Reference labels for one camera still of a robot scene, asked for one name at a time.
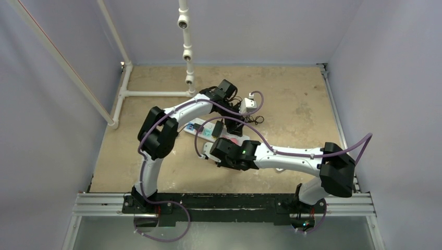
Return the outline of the white multicolour power strip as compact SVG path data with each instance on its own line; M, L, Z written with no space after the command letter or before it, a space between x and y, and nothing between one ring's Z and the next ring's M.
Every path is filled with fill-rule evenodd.
M195 135L196 134L196 128L194 128L194 124L199 124L201 125L203 122L205 122L205 120L200 119L200 118L195 118L193 120L191 120L190 122L187 123L187 125L184 127L184 132ZM200 132L198 134L199 138L202 138L204 140L207 140L209 142L215 142L217 137L212 136L212 132L215 129L215 123L212 122L208 122L204 125L204 128L202 130L202 132ZM223 127L221 133L220 133L220 137L222 138L224 135L230 135L230 136L237 136L237 135L233 135L227 132L227 129L225 127ZM243 141L245 140L250 140L250 137L247 135L243 135L243 136L237 136L239 138L242 138Z

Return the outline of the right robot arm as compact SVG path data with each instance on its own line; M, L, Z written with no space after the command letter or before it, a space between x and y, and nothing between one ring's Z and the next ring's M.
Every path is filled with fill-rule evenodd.
M218 167L247 171L250 169L283 169L302 172L314 178L302 183L293 197L297 211L305 212L319 200L333 195L348 198L353 194L355 160L337 144L326 142L317 148L284 148L259 141L245 140L238 145L226 138L218 138L203 146L205 158Z

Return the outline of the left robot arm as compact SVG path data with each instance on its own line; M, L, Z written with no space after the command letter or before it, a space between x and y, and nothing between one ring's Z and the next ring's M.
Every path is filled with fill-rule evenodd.
M155 208L157 179L164 158L172 151L179 135L179 128L203 115L218 113L222 116L227 133L242 136L246 113L240 104L232 104L238 89L228 80L218 86L202 89L188 101L161 109L154 106L137 135L140 144L138 153L142 156L139 181L133 186L131 196L135 206L142 213Z

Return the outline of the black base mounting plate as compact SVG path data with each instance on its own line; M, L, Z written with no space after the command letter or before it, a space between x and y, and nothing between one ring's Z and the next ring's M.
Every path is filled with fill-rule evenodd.
M325 205L324 199L314 205L303 204L293 193L154 193L145 200L133 191L124 195L121 212L135 216L153 215L160 227L191 221L264 222L308 228L314 226L313 216L322 214Z

